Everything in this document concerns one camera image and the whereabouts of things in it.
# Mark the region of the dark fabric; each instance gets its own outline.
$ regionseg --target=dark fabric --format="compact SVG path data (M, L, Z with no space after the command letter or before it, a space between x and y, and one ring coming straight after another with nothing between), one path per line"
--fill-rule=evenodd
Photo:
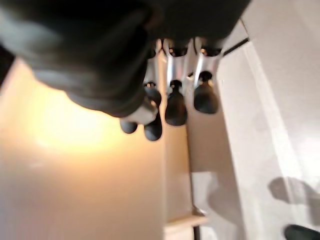
M14 59L15 57L10 52L0 46L0 87L5 80Z
M150 42L224 39L250 0L0 0L0 40L76 103L125 117L141 104Z

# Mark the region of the blurry object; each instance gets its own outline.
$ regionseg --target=blurry object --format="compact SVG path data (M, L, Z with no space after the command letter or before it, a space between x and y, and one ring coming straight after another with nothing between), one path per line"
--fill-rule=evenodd
M15 57L10 52L0 46L0 86L5 80L14 59Z

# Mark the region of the black object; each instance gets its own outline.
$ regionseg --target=black object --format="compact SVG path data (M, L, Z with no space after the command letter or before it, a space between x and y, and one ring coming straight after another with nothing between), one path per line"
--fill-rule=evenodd
M10 52L0 46L0 86L5 80L14 59L15 57Z
M162 135L162 123L158 112L153 122L144 126L144 135L150 141L157 141Z
M133 134L137 130L138 124L120 119L120 127L124 133Z
M320 232L299 225L288 225L283 231L286 240L320 240Z
M204 82L194 90L194 108L204 114L215 114L219 109L219 101L208 82Z
M159 106L161 104L162 97L160 92L156 89L156 85L150 82L146 84L146 87L144 89L150 100L155 102L159 111ZM123 119L120 119L120 126L122 131L126 134L133 134L138 128L138 124L136 122L128 122ZM160 112L157 113L153 122L144 126L144 135L149 141L157 141L161 138L162 122Z
M182 87L182 83L178 80L174 80L172 81L171 87L172 92L167 98L164 118L169 125L182 126L186 124L188 118L185 99L179 91Z

